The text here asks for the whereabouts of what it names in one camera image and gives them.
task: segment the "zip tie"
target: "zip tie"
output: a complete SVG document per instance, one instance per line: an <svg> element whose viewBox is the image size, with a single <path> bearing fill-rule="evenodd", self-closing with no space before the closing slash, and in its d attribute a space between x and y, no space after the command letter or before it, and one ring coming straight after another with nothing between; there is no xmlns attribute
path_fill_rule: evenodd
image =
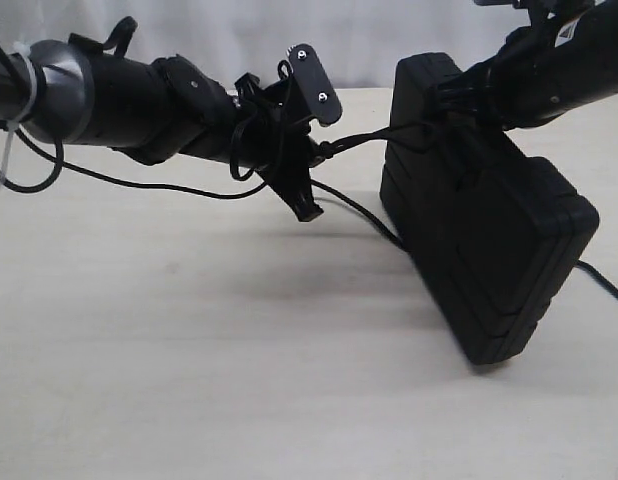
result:
<svg viewBox="0 0 618 480"><path fill-rule="evenodd" d="M38 96L38 77L36 77L36 70L31 62L29 56L31 55L31 48L29 46L16 42L13 45L14 50L20 54L22 60L25 62L27 72L29 73L29 100L25 104L22 111L16 115L13 120L7 121L7 140L5 141L5 149L2 154L2 164L0 165L0 191L4 187L7 180L7 169L9 168L9 158L11 157L11 147L13 145L13 138L16 131L20 128L20 122L31 113L36 98Z"/></svg>

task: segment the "black case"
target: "black case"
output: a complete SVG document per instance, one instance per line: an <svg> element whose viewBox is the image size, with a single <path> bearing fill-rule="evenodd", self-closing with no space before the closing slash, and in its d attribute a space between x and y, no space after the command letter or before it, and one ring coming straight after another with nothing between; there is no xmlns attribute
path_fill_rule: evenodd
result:
<svg viewBox="0 0 618 480"><path fill-rule="evenodd" d="M391 124L421 118L428 87L461 71L445 54L398 64ZM402 131L414 146L421 128ZM522 352L599 225L544 158L501 130L457 125L418 155L389 143L381 199L468 359Z"/></svg>

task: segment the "white wall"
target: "white wall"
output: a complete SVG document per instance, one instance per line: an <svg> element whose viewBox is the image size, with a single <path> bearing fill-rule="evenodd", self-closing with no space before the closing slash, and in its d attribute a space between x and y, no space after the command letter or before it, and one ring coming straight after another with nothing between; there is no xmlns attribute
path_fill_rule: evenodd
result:
<svg viewBox="0 0 618 480"><path fill-rule="evenodd" d="M245 71L271 81L289 46L318 51L338 87L391 86L396 62L450 53L463 68L493 54L526 13L472 0L0 0L0 41L103 40L125 15L134 58L180 53L226 87Z"/></svg>

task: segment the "black rectangular box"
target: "black rectangular box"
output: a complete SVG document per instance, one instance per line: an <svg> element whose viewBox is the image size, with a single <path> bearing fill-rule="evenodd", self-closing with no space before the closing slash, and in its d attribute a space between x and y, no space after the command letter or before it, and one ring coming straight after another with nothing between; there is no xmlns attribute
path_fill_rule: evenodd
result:
<svg viewBox="0 0 618 480"><path fill-rule="evenodd" d="M461 73L446 54L398 64L391 124L422 117L428 87ZM421 127L400 140L425 142ZM389 142L381 199L467 358L493 364L527 345L599 225L544 158L498 129L447 129L415 154Z"/></svg>

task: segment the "table surface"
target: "table surface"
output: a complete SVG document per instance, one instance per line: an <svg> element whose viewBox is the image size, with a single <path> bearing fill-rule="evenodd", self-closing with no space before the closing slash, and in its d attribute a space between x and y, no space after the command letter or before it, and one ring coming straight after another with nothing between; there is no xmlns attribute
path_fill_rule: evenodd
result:
<svg viewBox="0 0 618 480"><path fill-rule="evenodd" d="M341 92L320 139L384 126ZM618 98L514 132L598 207L618 285ZM315 177L383 214L384 144ZM84 166L238 191L225 165ZM17 147L12 178L49 165ZM0 195L0 480L618 479L618 303L575 271L525 352L476 372L409 258L357 215L299 224L271 192L219 202L65 172Z"/></svg>

